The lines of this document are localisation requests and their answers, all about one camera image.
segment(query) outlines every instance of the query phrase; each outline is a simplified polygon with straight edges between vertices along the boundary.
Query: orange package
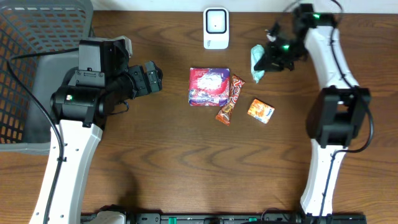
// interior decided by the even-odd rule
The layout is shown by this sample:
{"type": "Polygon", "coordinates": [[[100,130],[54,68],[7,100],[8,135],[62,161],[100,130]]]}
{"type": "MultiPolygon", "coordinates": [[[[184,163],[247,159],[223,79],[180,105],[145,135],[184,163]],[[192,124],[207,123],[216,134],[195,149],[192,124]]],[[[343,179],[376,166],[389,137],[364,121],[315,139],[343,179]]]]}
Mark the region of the orange package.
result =
{"type": "Polygon", "coordinates": [[[266,124],[274,111],[275,108],[255,99],[249,108],[248,115],[266,124]]]}
{"type": "Polygon", "coordinates": [[[222,107],[218,112],[216,119],[229,126],[231,123],[232,110],[234,110],[236,101],[238,100],[239,94],[245,81],[236,75],[232,76],[231,88],[229,89],[229,98],[227,104],[222,107]]]}

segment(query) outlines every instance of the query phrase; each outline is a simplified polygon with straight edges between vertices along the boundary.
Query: snack package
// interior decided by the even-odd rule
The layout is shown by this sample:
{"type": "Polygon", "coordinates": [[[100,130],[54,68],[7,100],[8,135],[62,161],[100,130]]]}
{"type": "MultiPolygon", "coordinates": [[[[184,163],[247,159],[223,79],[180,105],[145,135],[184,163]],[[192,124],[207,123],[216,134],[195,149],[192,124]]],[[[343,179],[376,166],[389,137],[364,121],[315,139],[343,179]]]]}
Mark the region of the snack package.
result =
{"type": "Polygon", "coordinates": [[[249,108],[248,115],[266,124],[274,111],[275,108],[255,99],[249,108]]]}
{"type": "Polygon", "coordinates": [[[228,68],[191,68],[188,102],[191,106],[224,106],[228,87],[228,68]]]}
{"type": "Polygon", "coordinates": [[[232,76],[232,84],[229,89],[229,99],[227,104],[222,107],[216,119],[221,121],[222,123],[229,126],[231,122],[232,110],[234,110],[236,101],[238,100],[239,94],[241,93],[241,89],[245,81],[237,77],[236,75],[232,76]]]}

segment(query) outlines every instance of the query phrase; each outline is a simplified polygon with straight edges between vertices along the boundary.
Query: wood grain surface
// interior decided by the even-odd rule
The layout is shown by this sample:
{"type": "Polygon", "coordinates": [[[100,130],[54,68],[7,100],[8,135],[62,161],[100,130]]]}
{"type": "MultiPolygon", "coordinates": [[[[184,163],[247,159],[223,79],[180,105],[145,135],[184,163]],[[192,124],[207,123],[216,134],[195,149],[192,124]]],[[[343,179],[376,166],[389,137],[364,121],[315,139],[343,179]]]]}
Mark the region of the wood grain surface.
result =
{"type": "MultiPolygon", "coordinates": [[[[164,72],[164,89],[109,117],[91,164],[84,212],[113,203],[164,213],[297,208],[311,160],[305,118],[318,83],[310,59],[254,83],[250,49],[266,43],[264,29],[276,15],[231,13],[228,49],[205,50],[202,13],[94,13],[96,36],[130,38],[130,65],[153,60],[164,72]],[[188,104],[190,67],[229,68],[246,81],[231,126],[215,119],[219,108],[188,104]],[[275,108],[267,125],[247,115],[255,98],[275,108]]],[[[340,31],[352,73],[371,89],[376,133],[366,151],[344,159],[333,210],[364,212],[368,223],[397,223],[398,17],[349,14],[340,31]]],[[[367,135],[364,123],[351,148],[367,135]]],[[[0,223],[29,222],[46,163],[45,156],[1,154],[0,223]]]]}

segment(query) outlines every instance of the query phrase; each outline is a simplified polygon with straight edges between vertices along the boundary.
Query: white wall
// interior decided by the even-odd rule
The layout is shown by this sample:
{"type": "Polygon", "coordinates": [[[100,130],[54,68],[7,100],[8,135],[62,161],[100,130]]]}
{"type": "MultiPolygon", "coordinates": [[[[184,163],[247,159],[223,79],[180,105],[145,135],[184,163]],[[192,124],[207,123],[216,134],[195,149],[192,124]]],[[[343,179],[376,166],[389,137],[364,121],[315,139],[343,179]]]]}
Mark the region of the white wall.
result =
{"type": "MultiPolygon", "coordinates": [[[[127,11],[203,11],[223,6],[231,12],[280,12],[294,0],[91,0],[95,10],[127,11]]],[[[345,12],[398,13],[398,0],[338,0],[345,12]]],[[[313,2],[318,12],[337,11],[330,0],[313,2]]]]}

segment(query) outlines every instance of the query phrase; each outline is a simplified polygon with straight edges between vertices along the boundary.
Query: green light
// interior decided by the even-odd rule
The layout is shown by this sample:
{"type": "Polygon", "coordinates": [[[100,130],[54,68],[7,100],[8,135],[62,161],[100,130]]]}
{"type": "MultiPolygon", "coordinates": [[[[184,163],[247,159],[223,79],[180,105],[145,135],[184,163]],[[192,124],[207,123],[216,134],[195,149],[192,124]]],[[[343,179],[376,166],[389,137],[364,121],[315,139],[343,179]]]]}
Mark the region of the green light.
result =
{"type": "Polygon", "coordinates": [[[282,48],[283,48],[284,50],[288,50],[288,49],[289,49],[289,47],[290,47],[290,45],[288,45],[288,44],[287,44],[287,45],[283,45],[283,46],[282,46],[282,48]]]}

